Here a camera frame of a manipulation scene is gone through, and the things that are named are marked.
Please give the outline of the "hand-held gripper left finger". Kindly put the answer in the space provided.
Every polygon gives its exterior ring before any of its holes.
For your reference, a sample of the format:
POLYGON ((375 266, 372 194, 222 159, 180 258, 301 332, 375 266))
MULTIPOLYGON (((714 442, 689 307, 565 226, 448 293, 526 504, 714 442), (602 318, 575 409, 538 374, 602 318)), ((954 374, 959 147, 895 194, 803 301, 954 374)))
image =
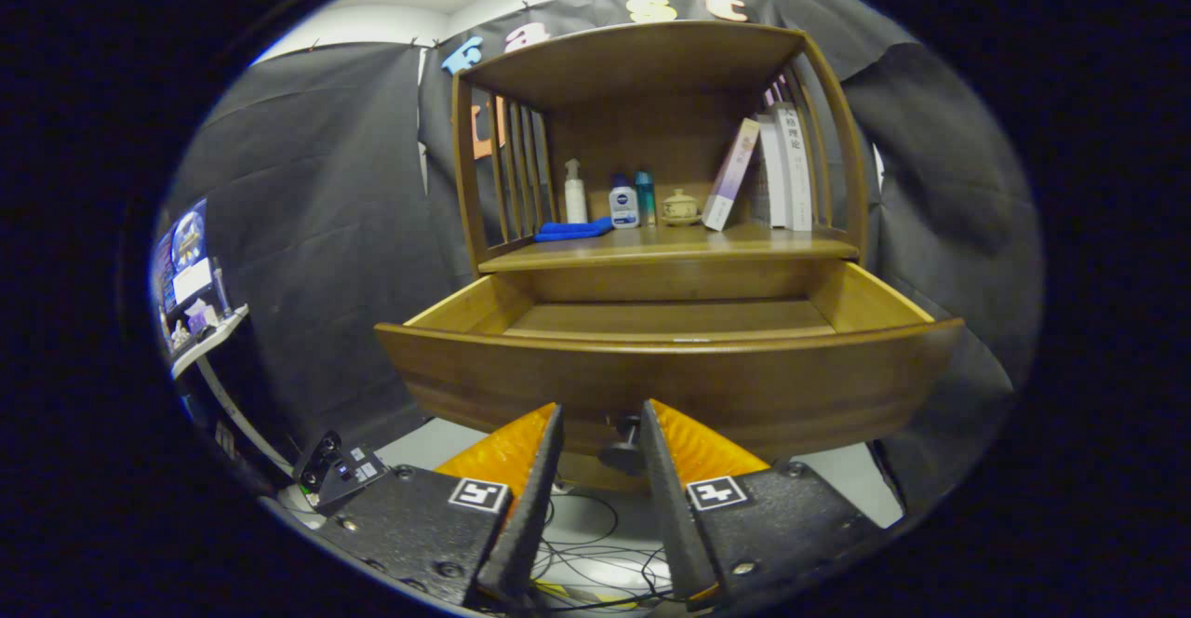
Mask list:
POLYGON ((317 533, 401 591, 528 612, 563 441, 563 410, 547 402, 435 469, 379 472, 348 452, 322 479, 317 533))

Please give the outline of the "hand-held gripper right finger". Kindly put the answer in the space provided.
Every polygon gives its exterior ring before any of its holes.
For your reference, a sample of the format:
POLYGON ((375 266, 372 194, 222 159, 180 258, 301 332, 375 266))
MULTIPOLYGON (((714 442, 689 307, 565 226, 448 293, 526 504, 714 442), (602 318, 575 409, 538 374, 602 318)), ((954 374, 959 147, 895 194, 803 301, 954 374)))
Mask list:
POLYGON ((765 463, 657 400, 647 400, 640 418, 673 593, 691 611, 777 604, 885 541, 884 529, 807 463, 765 463))

